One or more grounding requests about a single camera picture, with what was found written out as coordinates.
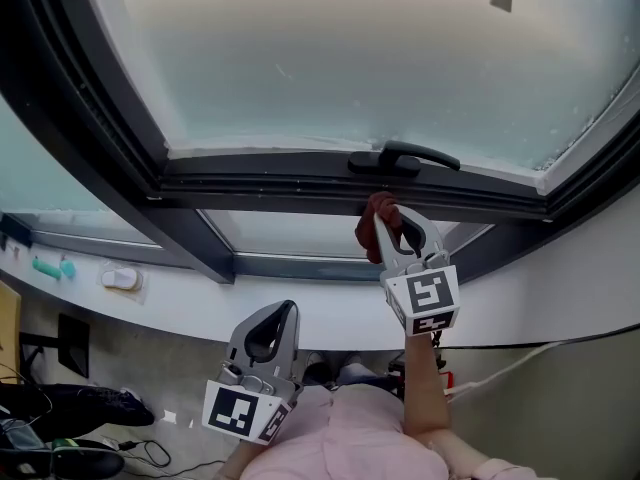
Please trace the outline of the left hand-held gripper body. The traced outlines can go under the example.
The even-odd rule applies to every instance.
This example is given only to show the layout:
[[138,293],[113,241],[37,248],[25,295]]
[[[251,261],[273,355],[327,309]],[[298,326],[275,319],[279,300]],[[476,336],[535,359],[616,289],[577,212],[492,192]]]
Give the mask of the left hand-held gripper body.
[[202,425],[268,445],[302,391],[303,385],[296,381],[225,361],[218,377],[207,382]]

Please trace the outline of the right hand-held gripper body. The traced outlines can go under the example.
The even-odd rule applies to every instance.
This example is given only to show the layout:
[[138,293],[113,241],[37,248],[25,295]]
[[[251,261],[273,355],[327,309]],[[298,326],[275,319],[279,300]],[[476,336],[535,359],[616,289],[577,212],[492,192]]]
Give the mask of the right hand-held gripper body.
[[452,328],[460,309],[456,267],[423,263],[401,276],[380,276],[386,302],[408,337]]

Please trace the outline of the dark red cloth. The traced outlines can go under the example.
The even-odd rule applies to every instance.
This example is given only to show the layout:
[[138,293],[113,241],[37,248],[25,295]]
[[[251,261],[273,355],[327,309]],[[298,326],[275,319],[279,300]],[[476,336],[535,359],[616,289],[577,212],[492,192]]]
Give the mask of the dark red cloth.
[[383,191],[372,194],[355,228],[355,236],[360,246],[365,249],[367,259],[372,264],[381,264],[382,258],[374,223],[375,215],[389,226],[395,238],[400,241],[403,228],[402,216],[392,193]]

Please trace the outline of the white window sill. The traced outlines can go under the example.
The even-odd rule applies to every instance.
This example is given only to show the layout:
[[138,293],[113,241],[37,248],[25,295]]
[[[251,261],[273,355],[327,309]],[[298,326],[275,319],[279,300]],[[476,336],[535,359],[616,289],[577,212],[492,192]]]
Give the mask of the white window sill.
[[[73,255],[75,277],[56,280],[34,270],[32,260],[57,264],[57,250],[18,246],[15,259],[14,246],[0,250],[0,272],[77,306],[156,330],[226,342],[251,312],[290,299],[301,313],[304,349],[393,350],[404,338],[377,284],[241,277],[220,285],[194,271],[149,267],[147,297],[140,305],[96,284],[101,258]],[[575,256],[572,245],[550,247],[464,285],[444,346],[533,346],[640,326],[637,259],[569,266]]]

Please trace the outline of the person's right forearm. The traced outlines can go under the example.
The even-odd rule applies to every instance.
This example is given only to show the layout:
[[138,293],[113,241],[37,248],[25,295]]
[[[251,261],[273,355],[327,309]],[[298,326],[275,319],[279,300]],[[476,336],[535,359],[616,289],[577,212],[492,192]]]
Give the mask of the person's right forearm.
[[448,402],[429,335],[405,339],[404,432],[436,451],[457,478],[471,478],[489,460],[451,430]]

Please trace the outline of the person's left forearm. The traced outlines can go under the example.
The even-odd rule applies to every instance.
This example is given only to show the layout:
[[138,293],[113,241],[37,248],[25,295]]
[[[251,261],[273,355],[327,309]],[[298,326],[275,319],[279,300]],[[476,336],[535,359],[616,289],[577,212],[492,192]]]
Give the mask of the person's left forearm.
[[240,441],[225,463],[216,472],[214,480],[239,480],[246,467],[263,449],[262,445]]

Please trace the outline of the small black box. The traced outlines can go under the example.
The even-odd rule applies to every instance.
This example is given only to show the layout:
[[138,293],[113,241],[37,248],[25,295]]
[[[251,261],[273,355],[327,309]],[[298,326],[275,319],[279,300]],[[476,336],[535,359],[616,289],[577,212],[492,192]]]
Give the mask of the small black box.
[[405,396],[405,353],[401,352],[393,358],[387,369],[387,378],[393,386],[392,392],[401,400]]

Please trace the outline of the small low glass pane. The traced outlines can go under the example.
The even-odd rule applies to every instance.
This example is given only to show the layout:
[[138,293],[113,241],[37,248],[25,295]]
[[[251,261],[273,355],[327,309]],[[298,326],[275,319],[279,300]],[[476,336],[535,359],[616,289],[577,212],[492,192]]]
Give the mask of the small low glass pane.
[[206,210],[231,249],[241,254],[363,259],[357,216]]

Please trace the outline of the person's pink shirt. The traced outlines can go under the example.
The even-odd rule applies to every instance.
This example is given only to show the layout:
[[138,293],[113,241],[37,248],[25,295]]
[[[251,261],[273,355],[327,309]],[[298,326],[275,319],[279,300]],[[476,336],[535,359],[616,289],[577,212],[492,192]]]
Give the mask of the person's pink shirt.
[[241,480],[542,480],[473,449],[451,430],[413,438],[403,404],[368,385],[307,387]]

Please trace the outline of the black bag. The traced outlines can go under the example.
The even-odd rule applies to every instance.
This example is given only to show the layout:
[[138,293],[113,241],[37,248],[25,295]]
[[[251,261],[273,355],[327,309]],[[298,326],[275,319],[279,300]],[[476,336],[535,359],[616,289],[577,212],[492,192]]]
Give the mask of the black bag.
[[102,425],[149,426],[154,414],[127,390],[75,384],[0,383],[0,406],[30,421],[45,441],[79,437]]

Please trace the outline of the bagged white slipper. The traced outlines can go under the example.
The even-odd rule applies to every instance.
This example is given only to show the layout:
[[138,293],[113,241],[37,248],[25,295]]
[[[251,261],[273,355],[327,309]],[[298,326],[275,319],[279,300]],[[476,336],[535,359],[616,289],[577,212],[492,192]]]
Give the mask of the bagged white slipper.
[[99,265],[96,284],[107,292],[143,305],[149,282],[147,273],[138,265],[106,261]]

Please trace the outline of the black office chair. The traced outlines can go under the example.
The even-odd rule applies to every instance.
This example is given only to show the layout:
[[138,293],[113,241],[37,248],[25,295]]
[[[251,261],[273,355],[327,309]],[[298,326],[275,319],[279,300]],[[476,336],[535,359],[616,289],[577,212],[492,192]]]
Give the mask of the black office chair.
[[124,467],[119,452],[88,440],[54,448],[0,449],[0,477],[10,480],[110,480]]

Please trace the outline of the frosted hinged window sash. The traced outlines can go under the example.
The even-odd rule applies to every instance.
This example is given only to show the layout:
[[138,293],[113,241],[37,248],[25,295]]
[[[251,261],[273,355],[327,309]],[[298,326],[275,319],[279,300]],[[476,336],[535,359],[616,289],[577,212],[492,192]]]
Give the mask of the frosted hinged window sash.
[[[58,0],[96,136],[154,206],[553,221],[638,146],[640,0]],[[457,158],[354,174],[387,141]]]

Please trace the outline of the teal tube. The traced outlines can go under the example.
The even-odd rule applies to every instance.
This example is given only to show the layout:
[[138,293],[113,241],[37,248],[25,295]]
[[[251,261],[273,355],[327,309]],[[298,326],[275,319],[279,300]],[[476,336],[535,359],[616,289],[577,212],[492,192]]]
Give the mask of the teal tube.
[[53,279],[60,280],[62,277],[62,271],[59,267],[54,266],[46,261],[34,257],[32,260],[32,267],[34,270],[49,276]]

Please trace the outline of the dark fixed window frame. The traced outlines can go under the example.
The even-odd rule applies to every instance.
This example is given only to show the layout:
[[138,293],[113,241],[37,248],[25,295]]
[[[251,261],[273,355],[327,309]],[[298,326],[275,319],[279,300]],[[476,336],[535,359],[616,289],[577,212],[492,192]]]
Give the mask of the dark fixed window frame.
[[[121,178],[121,168],[96,136],[106,121],[60,33],[58,0],[0,0],[0,96],[41,146],[78,182],[150,244],[41,232],[0,211],[0,230],[27,246],[46,245],[118,259],[195,269],[230,284],[239,276],[372,281],[379,270],[363,259],[241,254],[222,238],[206,210],[151,205]],[[463,282],[528,256],[598,215],[640,185],[640,119],[637,149],[614,191],[598,190],[593,204],[553,221],[471,222],[430,218],[442,231]]]

